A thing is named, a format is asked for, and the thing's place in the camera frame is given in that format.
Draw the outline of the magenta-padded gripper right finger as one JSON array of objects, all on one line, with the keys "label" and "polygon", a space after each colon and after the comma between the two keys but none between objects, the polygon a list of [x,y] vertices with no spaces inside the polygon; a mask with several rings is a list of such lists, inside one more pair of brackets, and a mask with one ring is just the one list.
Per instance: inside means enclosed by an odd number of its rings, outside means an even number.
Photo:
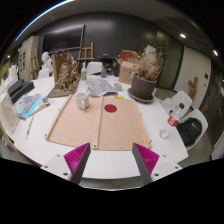
[{"label": "magenta-padded gripper right finger", "polygon": [[133,144],[132,153],[144,185],[182,169],[168,155],[159,155],[137,143]]}]

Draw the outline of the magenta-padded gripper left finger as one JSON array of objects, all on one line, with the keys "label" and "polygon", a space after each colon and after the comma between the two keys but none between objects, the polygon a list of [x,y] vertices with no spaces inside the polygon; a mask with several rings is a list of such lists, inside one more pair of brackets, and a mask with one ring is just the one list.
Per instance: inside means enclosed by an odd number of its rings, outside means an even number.
[{"label": "magenta-padded gripper left finger", "polygon": [[56,154],[42,169],[78,185],[90,153],[90,144],[85,143],[65,155]]}]

